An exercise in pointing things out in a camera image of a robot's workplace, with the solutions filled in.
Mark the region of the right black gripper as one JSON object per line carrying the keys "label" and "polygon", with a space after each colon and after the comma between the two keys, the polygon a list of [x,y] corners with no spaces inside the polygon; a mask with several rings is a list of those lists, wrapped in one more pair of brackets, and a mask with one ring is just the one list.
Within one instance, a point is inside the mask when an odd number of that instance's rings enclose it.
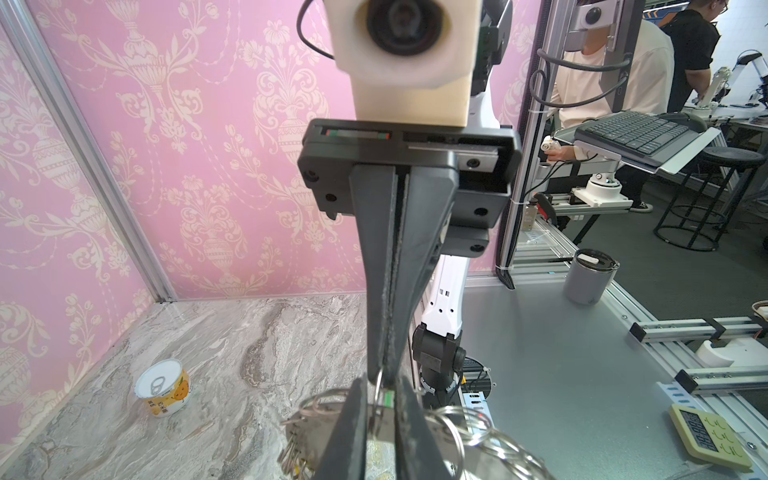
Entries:
{"label": "right black gripper", "polygon": [[398,377],[439,255],[488,248],[521,162],[508,128],[314,119],[298,169],[320,211],[356,219],[367,286],[367,375]]}

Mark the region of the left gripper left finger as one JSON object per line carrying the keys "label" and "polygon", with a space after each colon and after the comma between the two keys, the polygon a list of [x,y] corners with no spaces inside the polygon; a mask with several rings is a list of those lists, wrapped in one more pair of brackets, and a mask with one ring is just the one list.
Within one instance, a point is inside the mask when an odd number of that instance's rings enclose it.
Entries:
{"label": "left gripper left finger", "polygon": [[364,479],[368,423],[367,383],[355,379],[325,447],[314,479]]}

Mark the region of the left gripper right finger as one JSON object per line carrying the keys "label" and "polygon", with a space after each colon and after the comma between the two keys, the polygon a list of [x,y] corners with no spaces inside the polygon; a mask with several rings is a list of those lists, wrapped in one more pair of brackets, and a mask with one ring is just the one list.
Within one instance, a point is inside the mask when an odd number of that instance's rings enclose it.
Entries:
{"label": "left gripper right finger", "polygon": [[451,479],[411,382],[395,383],[395,455],[397,479]]}

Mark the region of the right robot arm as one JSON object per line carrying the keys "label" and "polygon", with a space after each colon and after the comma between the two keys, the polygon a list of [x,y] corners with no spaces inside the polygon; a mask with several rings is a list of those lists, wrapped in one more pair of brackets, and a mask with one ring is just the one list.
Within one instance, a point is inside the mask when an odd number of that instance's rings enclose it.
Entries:
{"label": "right robot arm", "polygon": [[389,388],[405,348],[431,405],[461,378],[462,301],[520,161],[492,106],[508,1],[329,1],[331,59],[355,119],[312,120],[297,166],[330,219],[356,220],[367,286],[367,371]]}

